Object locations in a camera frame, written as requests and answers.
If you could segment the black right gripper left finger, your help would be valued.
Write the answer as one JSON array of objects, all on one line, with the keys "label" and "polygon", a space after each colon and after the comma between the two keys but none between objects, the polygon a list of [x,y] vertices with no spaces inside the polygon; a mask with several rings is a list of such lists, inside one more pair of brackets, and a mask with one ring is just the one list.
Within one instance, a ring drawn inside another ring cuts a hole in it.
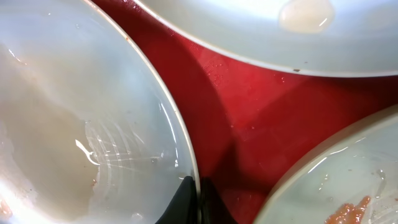
[{"label": "black right gripper left finger", "polygon": [[197,190],[193,177],[186,176],[155,224],[195,224],[196,222]]}]

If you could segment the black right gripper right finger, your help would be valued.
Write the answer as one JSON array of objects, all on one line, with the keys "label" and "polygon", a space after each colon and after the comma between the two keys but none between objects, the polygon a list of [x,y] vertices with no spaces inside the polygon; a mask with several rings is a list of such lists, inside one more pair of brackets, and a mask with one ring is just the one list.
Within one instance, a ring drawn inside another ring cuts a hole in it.
[{"label": "black right gripper right finger", "polygon": [[237,224],[210,178],[201,179],[201,223]]}]

